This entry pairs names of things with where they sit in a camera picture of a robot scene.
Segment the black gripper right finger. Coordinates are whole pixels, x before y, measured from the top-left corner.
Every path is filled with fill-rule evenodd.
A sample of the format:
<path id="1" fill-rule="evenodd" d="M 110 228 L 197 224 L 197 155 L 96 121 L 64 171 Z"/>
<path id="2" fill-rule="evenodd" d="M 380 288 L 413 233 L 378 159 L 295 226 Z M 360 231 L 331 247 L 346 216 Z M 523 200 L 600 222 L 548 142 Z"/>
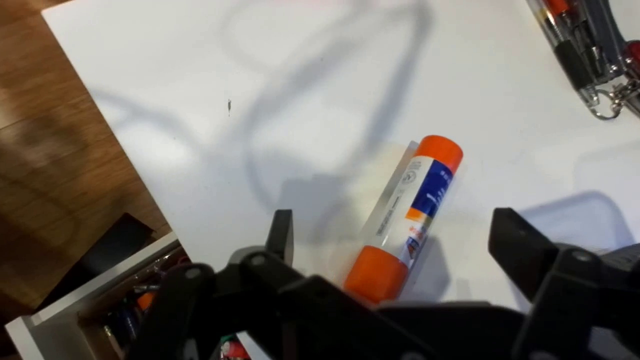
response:
<path id="1" fill-rule="evenodd" d="M 548 297 L 562 249 L 513 207 L 491 212 L 488 252 L 529 302 Z"/>

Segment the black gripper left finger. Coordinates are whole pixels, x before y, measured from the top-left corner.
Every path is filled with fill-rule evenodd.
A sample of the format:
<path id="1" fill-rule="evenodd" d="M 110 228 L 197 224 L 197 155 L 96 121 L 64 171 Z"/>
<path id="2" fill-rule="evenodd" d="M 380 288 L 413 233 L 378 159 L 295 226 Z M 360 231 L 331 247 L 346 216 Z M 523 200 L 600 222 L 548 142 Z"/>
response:
<path id="1" fill-rule="evenodd" d="M 290 263 L 293 258 L 293 213 L 290 210 L 276 210 L 265 240 L 265 249 L 282 262 Z"/>

